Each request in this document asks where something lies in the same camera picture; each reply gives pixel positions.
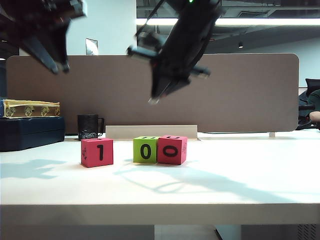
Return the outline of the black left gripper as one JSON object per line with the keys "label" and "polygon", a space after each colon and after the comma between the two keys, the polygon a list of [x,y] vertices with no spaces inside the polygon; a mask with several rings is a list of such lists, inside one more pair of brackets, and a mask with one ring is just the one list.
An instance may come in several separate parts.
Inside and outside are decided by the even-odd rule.
{"label": "black left gripper", "polygon": [[[22,48],[53,74],[59,72],[57,64],[68,73],[66,38],[74,18],[74,0],[2,0],[0,39]],[[55,48],[55,61],[44,46]]]}

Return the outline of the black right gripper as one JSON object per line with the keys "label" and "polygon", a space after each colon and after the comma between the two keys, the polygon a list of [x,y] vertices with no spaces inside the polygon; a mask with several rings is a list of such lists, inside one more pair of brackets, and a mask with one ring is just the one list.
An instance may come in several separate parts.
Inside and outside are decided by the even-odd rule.
{"label": "black right gripper", "polygon": [[144,33],[142,39],[155,44],[155,50],[144,47],[127,48],[127,55],[149,62],[152,87],[149,104],[157,104],[160,99],[188,86],[190,76],[207,78],[211,71],[199,66],[211,36],[211,25],[186,26],[176,24],[167,39],[153,33]]}

